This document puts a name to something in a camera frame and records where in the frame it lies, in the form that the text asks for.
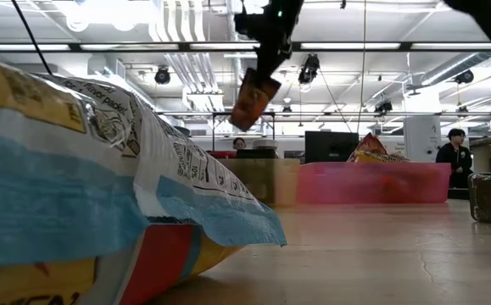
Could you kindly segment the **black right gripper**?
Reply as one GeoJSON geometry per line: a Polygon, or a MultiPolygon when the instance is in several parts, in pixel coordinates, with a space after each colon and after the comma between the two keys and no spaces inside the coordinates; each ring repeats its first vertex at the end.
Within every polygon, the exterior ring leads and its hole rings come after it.
{"type": "Polygon", "coordinates": [[[243,8],[234,15],[235,30],[238,34],[257,41],[255,81],[258,85],[267,82],[272,73],[292,56],[291,36],[299,22],[304,0],[268,0],[259,14],[248,13],[243,8]]]}

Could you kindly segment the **brown snack packet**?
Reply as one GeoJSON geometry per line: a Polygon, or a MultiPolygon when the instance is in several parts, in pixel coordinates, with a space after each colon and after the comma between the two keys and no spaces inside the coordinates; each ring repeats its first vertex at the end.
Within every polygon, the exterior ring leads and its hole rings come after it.
{"type": "Polygon", "coordinates": [[[241,131],[249,130],[276,95],[281,83],[268,76],[260,79],[255,69],[248,68],[231,114],[231,123],[241,131]]]}

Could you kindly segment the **red ramen packet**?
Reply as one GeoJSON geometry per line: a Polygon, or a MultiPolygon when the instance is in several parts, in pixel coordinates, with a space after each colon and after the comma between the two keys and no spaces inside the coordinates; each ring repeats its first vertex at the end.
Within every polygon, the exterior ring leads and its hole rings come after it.
{"type": "Polygon", "coordinates": [[[372,135],[372,133],[368,133],[362,140],[360,140],[355,150],[350,154],[348,162],[354,162],[356,160],[356,153],[362,151],[387,154],[385,146],[383,146],[379,139],[372,135]]]}

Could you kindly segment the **blue ramen packet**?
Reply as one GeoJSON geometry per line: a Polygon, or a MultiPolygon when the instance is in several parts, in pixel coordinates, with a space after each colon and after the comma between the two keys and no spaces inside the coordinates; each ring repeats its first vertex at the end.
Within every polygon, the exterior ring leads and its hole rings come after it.
{"type": "Polygon", "coordinates": [[[285,242],[273,210],[126,89],[0,64],[0,305],[144,305],[285,242]]]}

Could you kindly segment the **white rounded background object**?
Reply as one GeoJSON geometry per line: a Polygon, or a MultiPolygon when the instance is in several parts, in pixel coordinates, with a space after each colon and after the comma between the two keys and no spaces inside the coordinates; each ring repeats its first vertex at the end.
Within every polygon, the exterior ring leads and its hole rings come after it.
{"type": "Polygon", "coordinates": [[[253,149],[271,149],[276,150],[278,148],[278,142],[275,140],[262,138],[252,142],[253,149]]]}

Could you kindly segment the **black overhead crossbar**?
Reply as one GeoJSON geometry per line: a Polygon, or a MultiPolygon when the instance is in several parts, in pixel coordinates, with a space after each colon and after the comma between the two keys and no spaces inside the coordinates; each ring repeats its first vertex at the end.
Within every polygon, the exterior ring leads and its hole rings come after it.
{"type": "MultiPolygon", "coordinates": [[[[241,53],[258,42],[0,43],[0,53],[241,53]]],[[[491,52],[491,42],[294,42],[296,53],[491,52]]]]}

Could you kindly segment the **black computer monitor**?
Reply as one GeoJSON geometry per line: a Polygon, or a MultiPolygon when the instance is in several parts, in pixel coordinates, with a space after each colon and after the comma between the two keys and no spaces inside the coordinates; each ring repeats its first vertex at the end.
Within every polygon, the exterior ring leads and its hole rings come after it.
{"type": "Polygon", "coordinates": [[[357,133],[306,131],[304,162],[346,162],[358,144],[357,133]]]}

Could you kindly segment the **pink plastic tray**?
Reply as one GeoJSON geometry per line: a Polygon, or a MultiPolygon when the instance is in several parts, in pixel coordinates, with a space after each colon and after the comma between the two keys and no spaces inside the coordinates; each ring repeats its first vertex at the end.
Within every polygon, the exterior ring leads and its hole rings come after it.
{"type": "Polygon", "coordinates": [[[298,204],[442,203],[448,198],[449,164],[341,163],[299,167],[298,204]]]}

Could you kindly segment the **white pillar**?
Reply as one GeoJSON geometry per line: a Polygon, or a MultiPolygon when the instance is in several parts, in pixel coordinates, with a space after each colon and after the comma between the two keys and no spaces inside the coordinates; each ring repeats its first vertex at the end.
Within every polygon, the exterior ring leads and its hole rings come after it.
{"type": "Polygon", "coordinates": [[[411,116],[404,119],[406,157],[419,163],[434,163],[441,146],[440,119],[437,116],[411,116]]]}

